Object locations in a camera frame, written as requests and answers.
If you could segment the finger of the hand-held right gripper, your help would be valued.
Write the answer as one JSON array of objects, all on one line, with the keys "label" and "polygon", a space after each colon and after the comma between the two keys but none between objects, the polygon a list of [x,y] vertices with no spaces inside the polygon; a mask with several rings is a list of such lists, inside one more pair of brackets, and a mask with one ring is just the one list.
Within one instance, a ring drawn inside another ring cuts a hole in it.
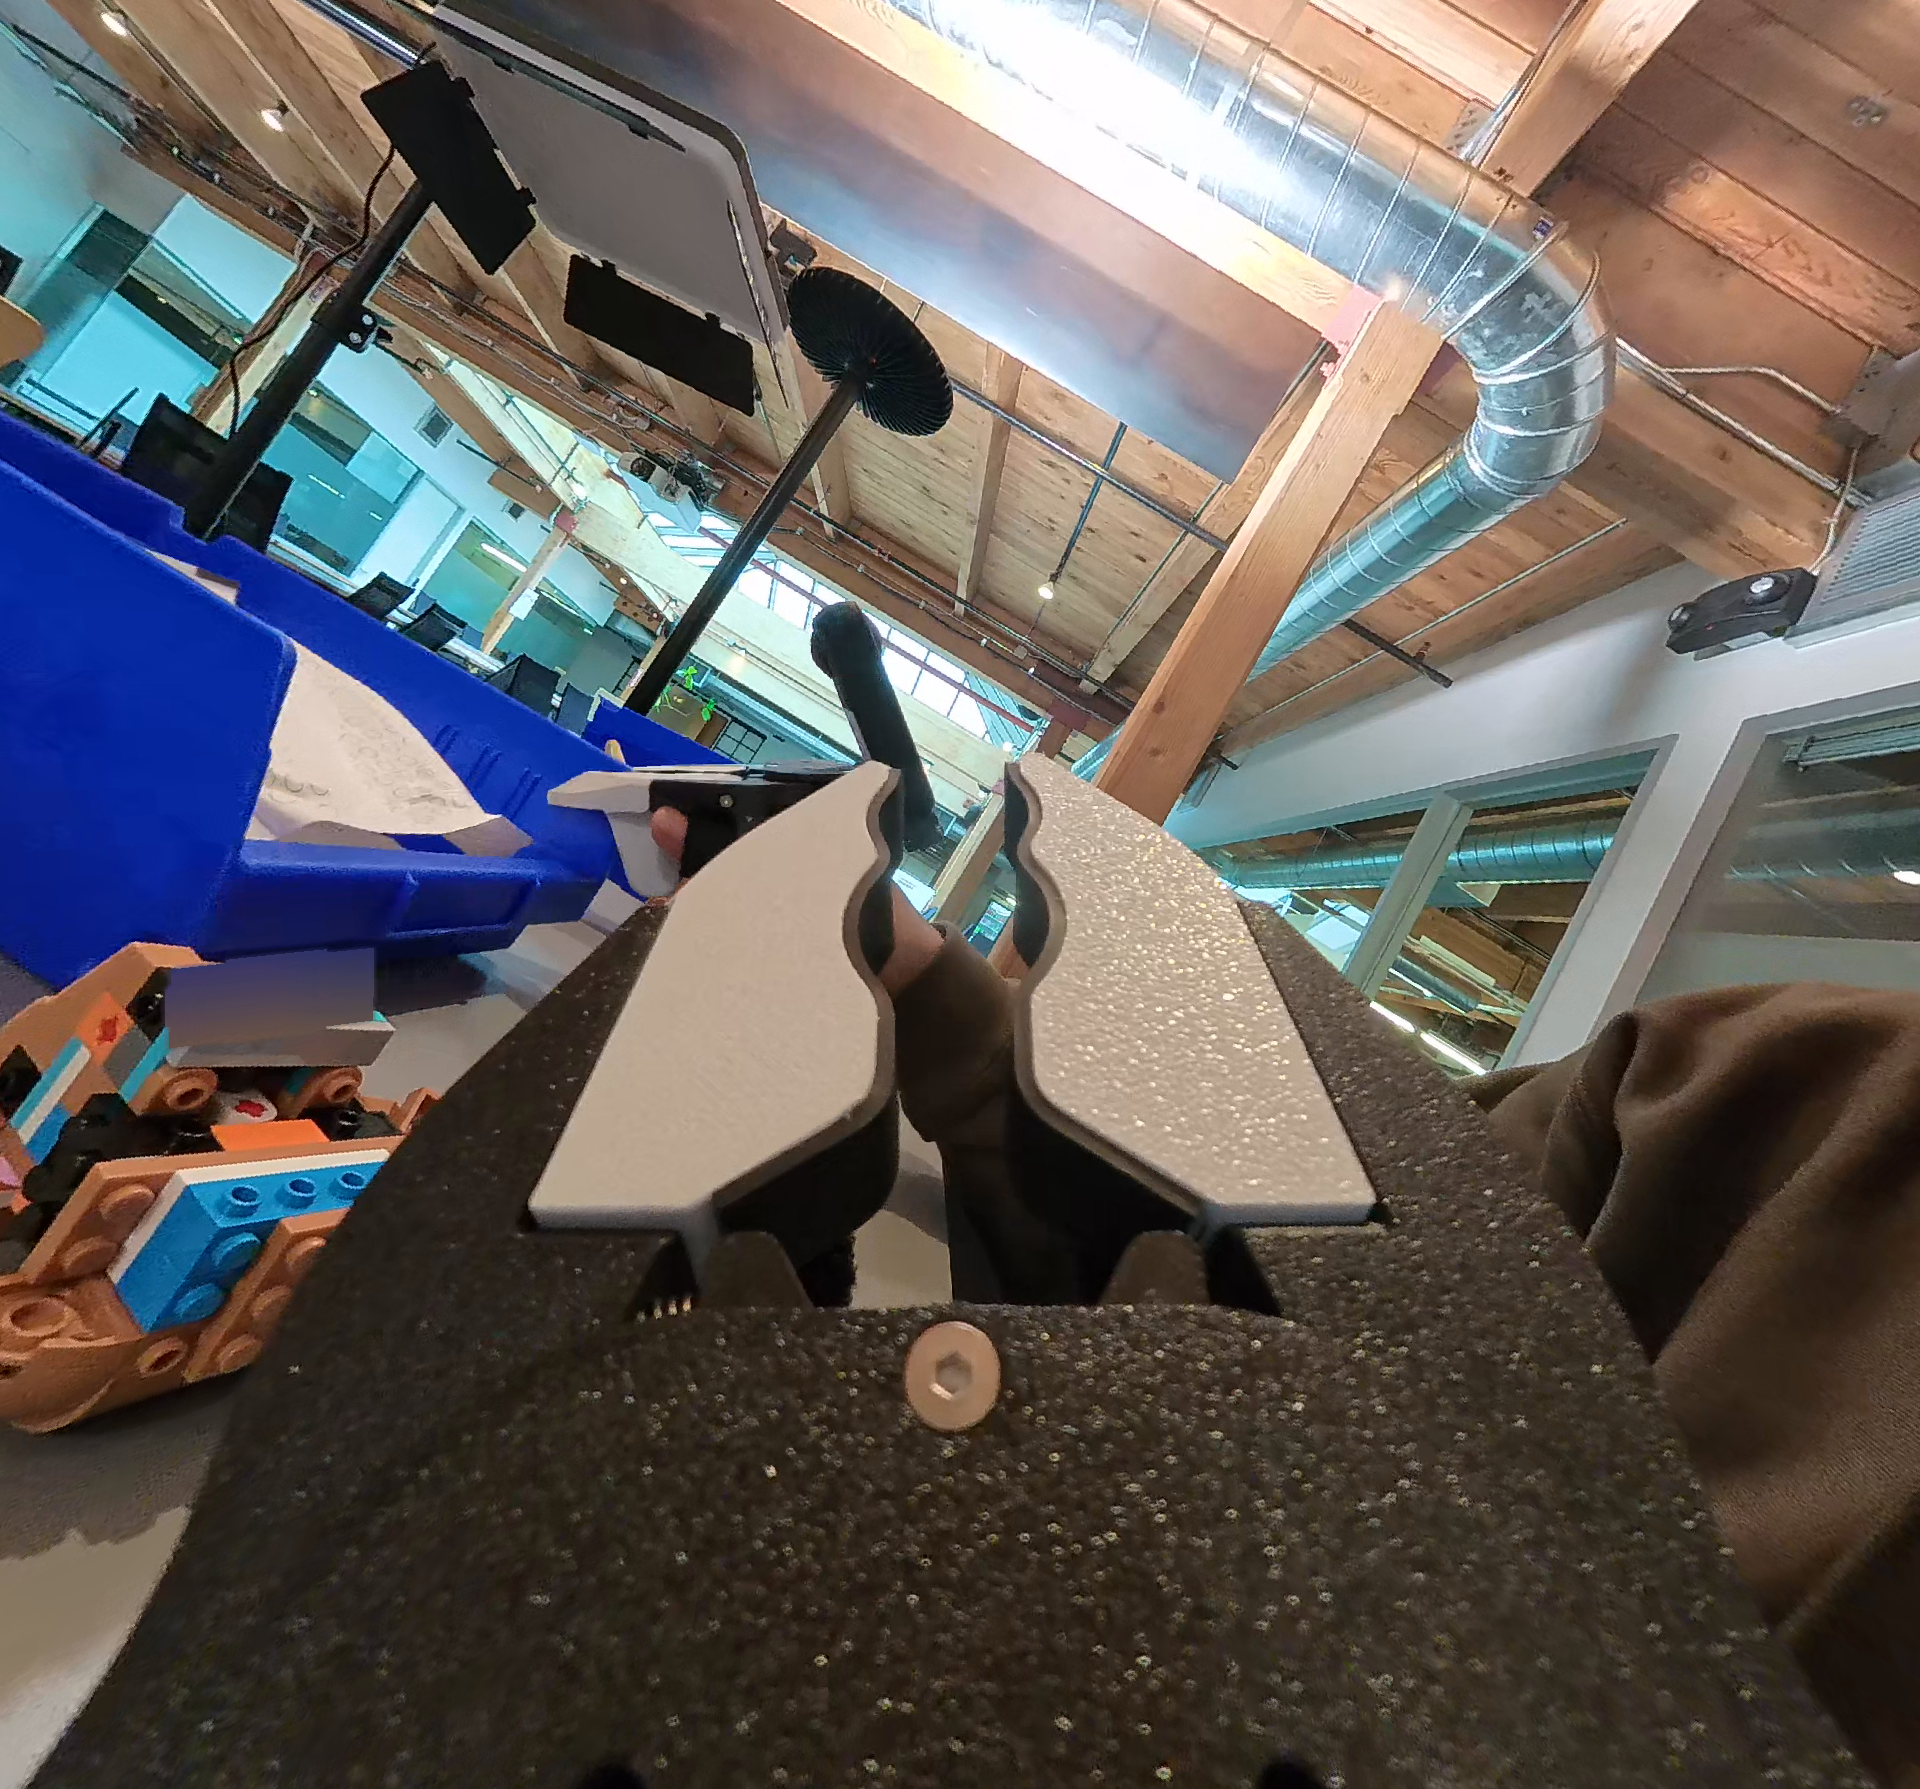
[{"label": "finger of the hand-held right gripper", "polygon": [[843,775],[843,765],[588,769],[547,792],[547,802],[605,816],[647,816],[657,808],[684,816],[772,816]]}]

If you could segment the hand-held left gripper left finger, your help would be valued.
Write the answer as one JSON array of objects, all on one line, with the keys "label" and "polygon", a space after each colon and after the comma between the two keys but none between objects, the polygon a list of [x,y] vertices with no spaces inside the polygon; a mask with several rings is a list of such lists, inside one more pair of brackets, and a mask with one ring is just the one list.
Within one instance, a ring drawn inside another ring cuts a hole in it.
[{"label": "hand-held left gripper left finger", "polygon": [[847,769],[680,885],[526,1196],[539,1229],[850,1236],[887,1199],[896,786]]}]

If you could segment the blue plastic bin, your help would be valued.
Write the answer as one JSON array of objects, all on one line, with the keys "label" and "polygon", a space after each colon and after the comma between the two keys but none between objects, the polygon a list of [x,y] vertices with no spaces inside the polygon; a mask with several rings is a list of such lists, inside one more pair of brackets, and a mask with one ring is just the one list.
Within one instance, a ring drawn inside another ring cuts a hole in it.
[{"label": "blue plastic bin", "polygon": [[[437,958],[570,923],[625,875],[557,786],[600,746],[153,491],[1,428],[4,954],[65,985],[132,943],[210,961]],[[307,649],[384,700],[492,816],[506,856],[248,838]]]}]

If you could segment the colourful toy brick model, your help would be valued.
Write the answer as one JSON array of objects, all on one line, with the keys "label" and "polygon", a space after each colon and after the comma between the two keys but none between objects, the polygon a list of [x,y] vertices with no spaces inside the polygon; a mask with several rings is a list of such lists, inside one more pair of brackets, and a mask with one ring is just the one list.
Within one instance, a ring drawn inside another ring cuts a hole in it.
[{"label": "colourful toy brick model", "polygon": [[365,1094],[368,951],[132,943],[1,1026],[1,1418],[55,1433],[250,1367],[435,1106]]}]

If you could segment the person's right hand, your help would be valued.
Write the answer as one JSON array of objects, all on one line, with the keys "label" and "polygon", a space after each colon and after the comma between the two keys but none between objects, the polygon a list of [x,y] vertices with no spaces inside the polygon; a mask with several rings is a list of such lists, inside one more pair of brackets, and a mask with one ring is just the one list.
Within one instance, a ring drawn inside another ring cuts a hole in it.
[{"label": "person's right hand", "polygon": [[[682,813],[673,808],[657,808],[652,813],[652,845],[677,876],[685,875],[685,833],[688,821]],[[891,914],[891,947],[884,968],[878,971],[878,982],[890,1001],[898,1002],[907,990],[917,985],[939,961],[945,947],[945,932],[928,923],[900,893],[894,881],[887,885],[887,906]]]}]

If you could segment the stack of blue bins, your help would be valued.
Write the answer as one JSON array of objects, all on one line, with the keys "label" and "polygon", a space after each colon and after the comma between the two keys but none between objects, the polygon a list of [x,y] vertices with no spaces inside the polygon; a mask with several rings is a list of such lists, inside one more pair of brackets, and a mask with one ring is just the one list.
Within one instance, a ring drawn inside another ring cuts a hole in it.
[{"label": "stack of blue bins", "polygon": [[652,717],[594,702],[582,724],[582,740],[627,769],[736,769],[738,765],[710,746],[655,721]]}]

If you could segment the black slanted pole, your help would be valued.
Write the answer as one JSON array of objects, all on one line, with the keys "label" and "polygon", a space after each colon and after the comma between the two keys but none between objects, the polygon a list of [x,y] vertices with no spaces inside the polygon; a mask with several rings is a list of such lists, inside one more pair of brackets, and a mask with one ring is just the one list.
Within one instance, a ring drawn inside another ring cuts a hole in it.
[{"label": "black slanted pole", "polygon": [[714,569],[707,576],[691,603],[688,603],[684,608],[677,625],[658,638],[657,648],[650,649],[641,664],[635,686],[621,702],[623,710],[637,711],[641,716],[648,713],[658,702],[661,693],[671,685],[691,645],[719,612],[720,604],[731,594],[731,587],[748,564],[754,561],[766,536],[778,527],[783,511],[793,506],[804,480],[828,451],[828,445],[839,434],[847,415],[860,400],[867,377],[868,367],[857,365],[847,377],[830,387],[828,400],[808,423],[800,442],[796,444],[790,457],[786,457],[776,480],[767,484],[760,506],[756,506],[754,514],[742,523],[733,543],[719,557]]}]

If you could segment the black round ribbed disc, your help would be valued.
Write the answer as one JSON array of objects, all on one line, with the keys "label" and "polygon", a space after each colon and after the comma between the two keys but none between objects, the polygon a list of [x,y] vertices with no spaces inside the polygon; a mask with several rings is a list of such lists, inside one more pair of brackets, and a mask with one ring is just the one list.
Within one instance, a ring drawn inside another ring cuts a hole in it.
[{"label": "black round ribbed disc", "polygon": [[884,293],[849,272],[809,267],[793,278],[784,304],[804,361],[828,385],[850,387],[854,409],[878,430],[926,437],[948,428],[948,370]]}]

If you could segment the black light stand pole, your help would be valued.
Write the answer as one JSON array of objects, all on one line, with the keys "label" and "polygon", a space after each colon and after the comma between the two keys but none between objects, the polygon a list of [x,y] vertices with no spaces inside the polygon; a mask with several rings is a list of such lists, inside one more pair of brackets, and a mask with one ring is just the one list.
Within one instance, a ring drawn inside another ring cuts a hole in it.
[{"label": "black light stand pole", "polygon": [[404,192],[390,216],[358,248],[339,287],[324,302],[292,351],[253,396],[250,409],[227,437],[186,514],[196,536],[210,540],[223,531],[229,510],[241,499],[270,444],[292,418],[325,361],[345,340],[349,327],[366,312],[372,291],[397,263],[430,205],[430,191],[422,182],[413,182]]}]

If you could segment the black computer monitor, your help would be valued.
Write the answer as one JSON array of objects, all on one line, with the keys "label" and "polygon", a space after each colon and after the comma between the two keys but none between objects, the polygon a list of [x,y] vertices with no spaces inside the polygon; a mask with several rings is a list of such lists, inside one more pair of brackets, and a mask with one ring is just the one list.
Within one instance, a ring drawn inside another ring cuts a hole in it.
[{"label": "black computer monitor", "polygon": [[205,480],[224,456],[227,440],[156,396],[132,435],[122,475],[181,510],[181,529],[198,540],[230,538],[265,555],[292,478],[261,462],[223,514],[204,506]]}]

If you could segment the person's brown hooded top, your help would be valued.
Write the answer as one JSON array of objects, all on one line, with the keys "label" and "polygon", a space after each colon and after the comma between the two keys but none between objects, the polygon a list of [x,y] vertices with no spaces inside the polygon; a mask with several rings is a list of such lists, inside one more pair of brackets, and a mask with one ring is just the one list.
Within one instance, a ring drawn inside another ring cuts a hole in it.
[{"label": "person's brown hooded top", "polygon": [[1618,1300],[1768,1627],[1916,1785],[1916,993],[1683,993],[1462,1090]]}]

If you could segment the studio light panel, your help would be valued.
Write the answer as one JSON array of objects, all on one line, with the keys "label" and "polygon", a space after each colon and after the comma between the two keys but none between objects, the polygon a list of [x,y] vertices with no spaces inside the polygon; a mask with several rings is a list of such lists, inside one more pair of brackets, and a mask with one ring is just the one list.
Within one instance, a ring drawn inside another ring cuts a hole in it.
[{"label": "studio light panel", "polygon": [[363,106],[484,275],[533,234],[569,253],[569,328],[752,415],[788,338],[752,169],[720,125],[476,0]]}]

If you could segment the black wall device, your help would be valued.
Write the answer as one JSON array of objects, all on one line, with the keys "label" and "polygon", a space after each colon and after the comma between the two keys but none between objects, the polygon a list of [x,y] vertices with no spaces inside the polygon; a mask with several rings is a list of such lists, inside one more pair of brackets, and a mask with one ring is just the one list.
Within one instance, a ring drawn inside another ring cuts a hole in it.
[{"label": "black wall device", "polygon": [[1701,656],[1748,641],[1781,639],[1807,612],[1816,576],[1807,569],[1755,573],[1703,589],[1674,606],[1665,648]]}]

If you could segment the grey wall vent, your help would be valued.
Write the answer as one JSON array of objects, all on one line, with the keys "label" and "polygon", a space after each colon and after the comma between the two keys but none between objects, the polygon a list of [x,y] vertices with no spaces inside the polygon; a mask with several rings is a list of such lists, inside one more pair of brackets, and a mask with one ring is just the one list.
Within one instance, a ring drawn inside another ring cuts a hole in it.
[{"label": "grey wall vent", "polygon": [[1917,464],[1908,460],[1868,482],[1816,587],[1789,634],[1805,644],[1827,631],[1882,623],[1917,603]]}]

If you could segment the silver ventilation duct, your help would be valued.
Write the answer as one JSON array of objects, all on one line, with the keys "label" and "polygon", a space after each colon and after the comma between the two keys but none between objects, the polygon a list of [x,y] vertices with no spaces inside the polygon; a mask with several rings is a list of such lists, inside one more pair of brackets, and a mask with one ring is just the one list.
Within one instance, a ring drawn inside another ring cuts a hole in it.
[{"label": "silver ventilation duct", "polygon": [[1302,579],[1250,676],[1593,456],[1617,349],[1597,260],[1524,195],[1192,0],[881,0],[1437,333],[1475,418]]}]

